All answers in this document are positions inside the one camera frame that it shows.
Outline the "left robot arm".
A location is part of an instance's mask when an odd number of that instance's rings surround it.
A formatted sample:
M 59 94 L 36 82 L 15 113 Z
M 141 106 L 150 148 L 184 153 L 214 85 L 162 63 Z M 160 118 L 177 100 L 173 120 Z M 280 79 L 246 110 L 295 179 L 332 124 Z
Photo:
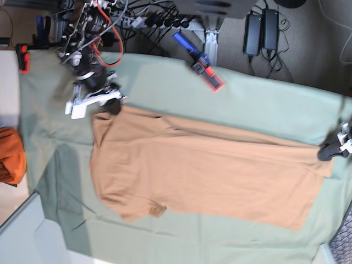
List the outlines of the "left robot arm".
M 347 117 L 344 114 L 347 101 L 348 97 L 343 95 L 337 123 L 327 133 L 317 152 L 319 161 L 331 161 L 334 157 L 348 158 L 351 155 L 351 115 Z

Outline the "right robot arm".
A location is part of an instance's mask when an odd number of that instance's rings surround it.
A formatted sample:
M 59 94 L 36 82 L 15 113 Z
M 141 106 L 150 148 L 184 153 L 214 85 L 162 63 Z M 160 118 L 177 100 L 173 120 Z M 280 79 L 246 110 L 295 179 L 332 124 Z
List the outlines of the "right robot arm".
M 118 42 L 119 54 L 124 54 L 122 38 L 110 18 L 116 5 L 117 1 L 80 1 L 62 33 L 57 54 L 75 76 L 73 98 L 65 106 L 65 114 L 72 119 L 84 118 L 89 105 L 110 107 L 126 99 L 115 83 L 117 74 L 112 69 L 121 59 L 105 62 L 99 51 L 99 47 Z

